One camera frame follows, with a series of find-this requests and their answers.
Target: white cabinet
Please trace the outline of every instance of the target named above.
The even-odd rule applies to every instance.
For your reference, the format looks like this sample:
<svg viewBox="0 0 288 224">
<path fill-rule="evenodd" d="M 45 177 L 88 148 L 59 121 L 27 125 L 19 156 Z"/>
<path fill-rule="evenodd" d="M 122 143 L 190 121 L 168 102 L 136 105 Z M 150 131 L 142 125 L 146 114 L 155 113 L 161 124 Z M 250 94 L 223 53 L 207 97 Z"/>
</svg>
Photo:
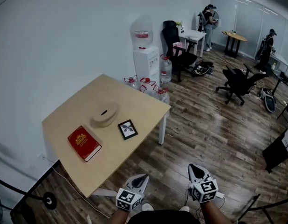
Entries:
<svg viewBox="0 0 288 224">
<path fill-rule="evenodd" d="M 159 53 L 157 47 L 137 49 L 133 52 L 138 80 L 143 77 L 155 81 L 159 86 Z"/>
</svg>

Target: red book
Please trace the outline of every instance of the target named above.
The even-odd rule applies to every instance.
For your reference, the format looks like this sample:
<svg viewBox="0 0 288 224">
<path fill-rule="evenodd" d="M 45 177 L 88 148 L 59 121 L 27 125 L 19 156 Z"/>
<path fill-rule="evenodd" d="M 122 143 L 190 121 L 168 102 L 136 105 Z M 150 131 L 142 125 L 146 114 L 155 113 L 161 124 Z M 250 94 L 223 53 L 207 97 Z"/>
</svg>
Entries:
<svg viewBox="0 0 288 224">
<path fill-rule="evenodd" d="M 101 145 L 86 131 L 83 126 L 78 127 L 69 137 L 68 140 L 76 153 L 86 162 L 91 159 Z"/>
</svg>

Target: mesh chair back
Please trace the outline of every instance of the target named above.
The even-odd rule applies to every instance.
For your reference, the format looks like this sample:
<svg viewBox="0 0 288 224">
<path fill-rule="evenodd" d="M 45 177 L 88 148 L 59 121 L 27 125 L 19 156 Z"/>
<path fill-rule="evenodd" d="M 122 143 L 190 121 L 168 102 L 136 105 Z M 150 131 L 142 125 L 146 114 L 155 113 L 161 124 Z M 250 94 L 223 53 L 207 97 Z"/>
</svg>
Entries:
<svg viewBox="0 0 288 224">
<path fill-rule="evenodd" d="M 266 74 L 254 74 L 252 77 L 247 79 L 245 89 L 248 91 L 258 80 L 261 80 L 266 77 Z"/>
<path fill-rule="evenodd" d="M 173 54 L 173 43 L 179 42 L 178 28 L 174 21 L 164 21 L 164 29 L 162 31 L 166 44 L 168 46 L 167 56 Z"/>
</svg>

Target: small round table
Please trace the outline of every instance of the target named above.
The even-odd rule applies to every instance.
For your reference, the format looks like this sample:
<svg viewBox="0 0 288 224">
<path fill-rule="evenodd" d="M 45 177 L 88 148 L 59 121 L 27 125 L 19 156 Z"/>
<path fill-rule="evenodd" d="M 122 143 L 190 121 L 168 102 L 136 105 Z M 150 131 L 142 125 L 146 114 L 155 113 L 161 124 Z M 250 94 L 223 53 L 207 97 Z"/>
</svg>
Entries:
<svg viewBox="0 0 288 224">
<path fill-rule="evenodd" d="M 278 73 L 275 72 L 274 70 L 273 70 L 273 74 L 278 78 L 278 83 L 276 84 L 273 92 L 271 92 L 272 95 L 274 95 L 274 93 L 275 93 L 275 91 L 276 91 L 276 88 L 278 88 L 278 85 L 279 85 L 279 83 L 280 83 L 281 81 L 282 81 L 286 86 L 288 86 L 288 81 L 285 81 L 282 77 L 280 77 L 280 74 L 278 74 Z"/>
<path fill-rule="evenodd" d="M 237 57 L 237 53 L 238 53 L 240 42 L 241 41 L 242 42 L 247 42 L 247 39 L 245 37 L 241 36 L 241 35 L 237 35 L 237 34 L 234 35 L 234 34 L 232 34 L 232 32 L 228 32 L 228 31 L 222 31 L 222 33 L 228 36 L 227 45 L 226 45 L 226 48 L 225 48 L 224 52 L 228 56 Z M 232 40 L 231 49 L 228 50 L 229 43 L 230 43 L 230 37 L 233 38 L 233 40 Z M 236 51 L 234 52 L 233 51 L 233 47 L 234 47 L 235 40 L 237 40 L 237 48 L 236 48 Z"/>
</svg>

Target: plastic water bottle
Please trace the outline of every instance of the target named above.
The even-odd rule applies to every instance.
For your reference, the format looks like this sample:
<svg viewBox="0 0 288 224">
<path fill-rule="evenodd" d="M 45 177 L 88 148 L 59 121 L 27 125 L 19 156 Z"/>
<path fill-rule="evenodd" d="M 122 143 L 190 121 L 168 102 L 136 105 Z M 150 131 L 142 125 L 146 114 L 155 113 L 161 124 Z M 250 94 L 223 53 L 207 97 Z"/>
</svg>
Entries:
<svg viewBox="0 0 288 224">
<path fill-rule="evenodd" d="M 151 81 L 149 78 L 142 78 L 140 80 L 140 91 L 150 95 L 152 97 L 155 97 L 156 91 L 154 90 L 155 86 L 156 86 L 156 82 L 155 81 Z"/>
<path fill-rule="evenodd" d="M 160 80 L 163 83 L 167 83 L 172 79 L 172 62 L 169 60 L 170 57 L 161 55 L 162 62 L 160 65 Z"/>
<path fill-rule="evenodd" d="M 148 15 L 142 15 L 131 26 L 134 49 L 146 49 L 152 45 L 153 31 L 152 19 Z"/>
<path fill-rule="evenodd" d="M 167 105 L 170 105 L 170 96 L 168 94 L 168 89 L 163 89 L 162 87 L 159 87 L 157 91 L 157 99 L 166 103 Z"/>
<path fill-rule="evenodd" d="M 276 63 L 274 63 L 271 67 L 272 70 L 275 70 Z"/>
<path fill-rule="evenodd" d="M 137 81 L 137 76 L 135 76 L 135 77 L 124 78 L 125 84 L 136 89 L 136 90 L 140 90 L 140 84 Z"/>
</svg>

